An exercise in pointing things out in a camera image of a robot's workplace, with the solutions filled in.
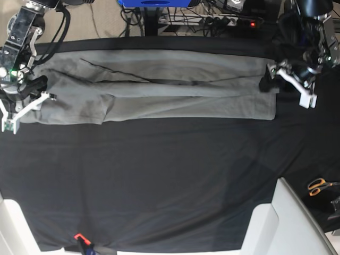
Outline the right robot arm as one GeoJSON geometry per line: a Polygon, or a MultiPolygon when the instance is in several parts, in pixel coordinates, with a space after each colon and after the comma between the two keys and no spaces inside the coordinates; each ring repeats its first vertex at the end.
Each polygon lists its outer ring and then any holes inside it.
{"type": "Polygon", "coordinates": [[[34,69],[50,60],[60,48],[71,22],[62,1],[26,1],[7,25],[8,38],[1,47],[1,130],[17,134],[20,119],[30,111],[38,111],[46,100],[56,100],[47,91],[47,77],[34,77],[34,69]],[[63,14],[54,38],[45,53],[38,56],[36,41],[45,31],[44,14],[55,10],[63,14]]]}

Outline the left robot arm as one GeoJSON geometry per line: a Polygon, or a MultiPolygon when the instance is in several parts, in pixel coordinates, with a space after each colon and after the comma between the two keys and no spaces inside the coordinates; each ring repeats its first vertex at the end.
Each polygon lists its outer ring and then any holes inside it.
{"type": "Polygon", "coordinates": [[[302,54],[267,64],[260,91],[270,92],[280,83],[289,83],[300,93],[300,106],[315,108],[316,77],[324,68],[339,65],[333,8],[332,1],[284,1],[284,11],[277,20],[283,44],[302,54]]]}

